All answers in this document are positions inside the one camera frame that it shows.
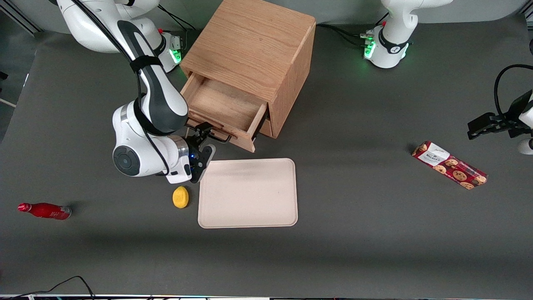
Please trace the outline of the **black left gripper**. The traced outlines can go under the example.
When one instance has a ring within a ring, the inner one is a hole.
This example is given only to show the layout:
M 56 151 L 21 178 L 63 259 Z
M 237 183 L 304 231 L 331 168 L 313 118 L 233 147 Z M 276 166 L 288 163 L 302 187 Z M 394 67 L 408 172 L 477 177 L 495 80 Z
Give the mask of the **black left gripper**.
M 504 113 L 504 121 L 499 125 L 500 117 L 493 112 L 487 112 L 468 122 L 468 139 L 474 140 L 488 133 L 507 132 L 510 138 L 519 135 L 532 135 L 533 128 L 533 96 L 527 91 L 515 99 Z

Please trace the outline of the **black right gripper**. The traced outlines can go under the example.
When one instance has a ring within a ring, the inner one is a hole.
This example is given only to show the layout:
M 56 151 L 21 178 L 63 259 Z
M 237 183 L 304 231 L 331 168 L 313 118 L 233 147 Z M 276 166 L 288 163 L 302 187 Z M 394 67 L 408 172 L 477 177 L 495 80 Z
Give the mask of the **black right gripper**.
M 201 150 L 202 144 L 209 138 L 213 126 L 209 122 L 203 122 L 195 127 L 187 127 L 187 135 L 183 139 L 188 145 L 188 159 L 190 168 L 207 168 L 207 154 Z

